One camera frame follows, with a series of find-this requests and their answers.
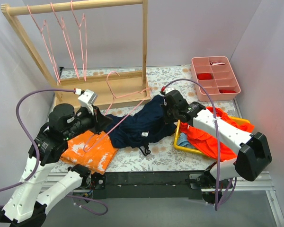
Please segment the red white item in organizer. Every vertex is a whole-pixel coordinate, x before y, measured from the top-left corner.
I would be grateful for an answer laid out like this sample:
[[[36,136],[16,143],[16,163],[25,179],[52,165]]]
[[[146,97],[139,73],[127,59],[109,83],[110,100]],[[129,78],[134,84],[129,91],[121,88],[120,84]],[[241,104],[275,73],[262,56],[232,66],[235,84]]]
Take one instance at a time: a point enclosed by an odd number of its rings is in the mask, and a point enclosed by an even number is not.
[[[211,66],[219,66],[219,65],[225,65],[226,63],[221,61],[210,61]]]

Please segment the orange white patterned shorts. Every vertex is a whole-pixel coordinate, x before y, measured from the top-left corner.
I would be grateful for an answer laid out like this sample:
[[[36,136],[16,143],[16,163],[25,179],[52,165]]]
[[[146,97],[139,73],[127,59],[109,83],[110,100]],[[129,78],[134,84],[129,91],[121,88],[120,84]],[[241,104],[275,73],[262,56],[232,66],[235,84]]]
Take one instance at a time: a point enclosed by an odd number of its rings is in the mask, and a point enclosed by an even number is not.
[[[63,162],[87,167],[92,173],[103,175],[110,162],[118,152],[111,140],[105,135],[94,134],[91,131],[68,141],[68,149],[62,154]]]

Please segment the yellow plastic tray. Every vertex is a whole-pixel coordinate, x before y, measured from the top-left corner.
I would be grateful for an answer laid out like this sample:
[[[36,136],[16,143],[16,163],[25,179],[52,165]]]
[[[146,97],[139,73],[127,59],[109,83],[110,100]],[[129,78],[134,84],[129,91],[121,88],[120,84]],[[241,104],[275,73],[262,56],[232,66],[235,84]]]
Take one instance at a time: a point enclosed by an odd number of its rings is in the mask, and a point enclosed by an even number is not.
[[[246,119],[232,116],[222,117],[222,119],[228,123],[231,123],[231,125],[235,126],[236,128],[243,129],[243,131],[246,132],[252,132],[254,129],[254,125],[252,125],[250,121]],[[178,121],[174,140],[174,147],[176,150],[217,159],[217,141],[213,138],[213,136],[207,136],[205,132],[202,132],[202,136],[206,136],[206,138],[203,140],[202,137],[198,137],[193,140],[194,143],[191,143],[191,136],[188,136],[184,133],[184,131],[182,131],[181,125],[182,123]]]

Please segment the wooden clothes rack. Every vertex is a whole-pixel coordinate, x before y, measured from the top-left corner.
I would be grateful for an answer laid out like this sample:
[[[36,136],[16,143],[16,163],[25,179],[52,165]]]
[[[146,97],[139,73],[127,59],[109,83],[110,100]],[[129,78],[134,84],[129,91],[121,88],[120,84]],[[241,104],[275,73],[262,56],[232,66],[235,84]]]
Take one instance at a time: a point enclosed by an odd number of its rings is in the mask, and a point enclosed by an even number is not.
[[[55,75],[50,74],[49,69],[46,67],[38,50],[35,48],[30,37],[26,33],[18,16],[29,15],[26,6],[11,7],[9,4],[2,4],[1,11],[22,44],[32,57],[36,66],[47,80],[49,85],[56,89],[54,93],[54,105],[69,103],[75,109],[79,108],[79,101],[66,93],[66,89],[80,88],[82,90],[92,90],[98,97],[96,106],[99,108],[119,108],[128,106],[139,106],[151,99],[151,88],[148,85],[146,78],[146,64],[147,64],[147,29],[148,29],[148,1],[146,0],[81,0],[73,1],[74,11],[84,9],[98,9],[108,7],[119,7],[129,5],[141,5],[143,14],[143,62],[142,69],[137,71],[115,72],[112,71],[108,74],[101,75],[87,75],[85,82],[83,76],[72,79],[60,79],[61,83],[58,84]],[[55,12],[71,12],[71,2],[53,3]],[[30,6],[33,16],[35,14],[53,13],[50,4],[33,5]]]

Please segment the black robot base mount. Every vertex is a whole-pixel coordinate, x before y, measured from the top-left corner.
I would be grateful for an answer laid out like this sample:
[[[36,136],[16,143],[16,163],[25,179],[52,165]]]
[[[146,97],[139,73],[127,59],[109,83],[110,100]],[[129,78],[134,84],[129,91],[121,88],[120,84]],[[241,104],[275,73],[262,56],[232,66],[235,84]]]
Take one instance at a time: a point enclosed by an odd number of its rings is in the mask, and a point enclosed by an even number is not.
[[[94,173],[86,188],[92,198],[188,198],[215,202],[215,188],[200,186],[202,171],[152,171]]]

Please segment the white garment label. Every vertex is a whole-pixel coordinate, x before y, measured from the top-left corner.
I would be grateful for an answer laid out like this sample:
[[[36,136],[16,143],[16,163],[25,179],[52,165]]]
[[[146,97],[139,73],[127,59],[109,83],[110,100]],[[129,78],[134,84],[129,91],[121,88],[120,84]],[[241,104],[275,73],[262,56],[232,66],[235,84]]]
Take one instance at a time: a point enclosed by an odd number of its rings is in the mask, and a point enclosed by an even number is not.
[[[142,137],[148,137],[149,133],[148,132],[142,132],[141,136]]]

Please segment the light blue cloth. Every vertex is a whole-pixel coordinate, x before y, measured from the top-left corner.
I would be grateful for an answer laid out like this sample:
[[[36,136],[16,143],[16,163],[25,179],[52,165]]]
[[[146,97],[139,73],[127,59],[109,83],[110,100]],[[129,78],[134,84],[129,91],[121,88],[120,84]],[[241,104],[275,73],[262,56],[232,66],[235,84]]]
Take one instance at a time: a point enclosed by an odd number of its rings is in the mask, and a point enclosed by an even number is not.
[[[189,149],[195,149],[195,147],[188,141],[187,135],[183,132],[179,134],[177,145],[180,147],[185,147]]]

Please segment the navy blue shorts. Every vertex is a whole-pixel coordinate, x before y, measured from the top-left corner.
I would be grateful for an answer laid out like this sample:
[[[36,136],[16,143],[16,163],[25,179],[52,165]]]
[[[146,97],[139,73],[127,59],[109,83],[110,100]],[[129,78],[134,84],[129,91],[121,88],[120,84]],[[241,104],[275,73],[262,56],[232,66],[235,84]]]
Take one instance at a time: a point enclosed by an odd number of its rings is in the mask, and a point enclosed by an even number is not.
[[[115,148],[148,148],[149,143],[159,142],[161,139],[174,134],[176,125],[166,124],[161,108],[163,97],[156,95],[150,102],[134,115],[118,117],[109,114],[112,123],[105,132]],[[148,137],[142,137],[142,132],[148,132]]]

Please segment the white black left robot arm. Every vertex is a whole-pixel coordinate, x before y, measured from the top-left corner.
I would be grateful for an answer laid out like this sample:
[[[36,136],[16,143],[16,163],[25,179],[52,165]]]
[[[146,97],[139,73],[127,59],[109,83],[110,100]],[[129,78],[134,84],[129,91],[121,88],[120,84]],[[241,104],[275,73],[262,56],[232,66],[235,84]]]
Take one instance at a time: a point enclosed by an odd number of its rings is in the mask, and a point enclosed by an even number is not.
[[[40,227],[49,211],[76,188],[91,185],[90,171],[77,164],[68,168],[67,175],[45,192],[40,192],[50,171],[68,149],[68,141],[91,131],[100,134],[112,119],[104,116],[97,106],[89,112],[81,107],[74,110],[71,104],[59,104],[49,114],[32,144],[27,164],[9,201],[0,208],[0,223],[11,227]]]

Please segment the bright orange shorts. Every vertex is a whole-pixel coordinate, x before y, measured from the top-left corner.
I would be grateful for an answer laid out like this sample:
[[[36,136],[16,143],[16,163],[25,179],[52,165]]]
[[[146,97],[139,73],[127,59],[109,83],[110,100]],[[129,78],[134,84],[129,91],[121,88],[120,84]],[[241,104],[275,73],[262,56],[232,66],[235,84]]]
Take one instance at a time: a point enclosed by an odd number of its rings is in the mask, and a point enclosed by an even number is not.
[[[228,114],[223,111],[221,108],[216,108],[216,115],[220,117],[225,122],[231,124],[232,126],[246,131],[252,132],[254,130],[254,125],[250,122],[244,121],[243,123],[237,123]],[[204,155],[217,159],[218,157],[218,147],[217,139],[207,132],[192,127],[188,123],[179,123],[179,130],[182,135],[186,135],[186,140],[194,147],[194,149],[199,150]],[[220,160],[230,160],[236,158],[237,155],[225,144],[220,143]]]

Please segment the pink divided organizer tray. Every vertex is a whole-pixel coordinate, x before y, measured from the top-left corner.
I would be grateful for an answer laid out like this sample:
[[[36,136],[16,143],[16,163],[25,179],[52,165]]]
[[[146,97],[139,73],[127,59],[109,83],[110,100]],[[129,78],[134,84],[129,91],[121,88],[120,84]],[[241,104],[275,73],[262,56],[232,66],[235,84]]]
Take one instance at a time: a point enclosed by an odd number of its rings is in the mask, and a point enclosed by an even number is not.
[[[211,66],[210,61],[221,61],[226,64]],[[209,101],[209,97],[202,88],[206,89],[213,101],[230,101],[241,93],[239,83],[226,56],[194,57],[191,62],[192,79],[198,83],[195,85],[195,90],[199,101]],[[198,80],[198,73],[211,73],[213,79]],[[237,93],[221,94],[220,89],[235,90]]]

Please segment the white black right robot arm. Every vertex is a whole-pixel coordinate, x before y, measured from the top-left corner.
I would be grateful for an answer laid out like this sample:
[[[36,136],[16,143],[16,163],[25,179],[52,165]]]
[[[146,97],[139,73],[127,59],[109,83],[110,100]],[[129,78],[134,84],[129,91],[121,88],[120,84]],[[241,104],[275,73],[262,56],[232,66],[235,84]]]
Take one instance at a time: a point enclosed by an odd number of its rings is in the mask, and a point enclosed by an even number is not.
[[[214,107],[189,104],[178,90],[163,90],[162,94],[165,121],[179,122],[190,143],[216,159],[200,177],[208,187],[215,188],[222,180],[234,177],[252,182],[272,162],[264,134],[239,128],[219,116]]]

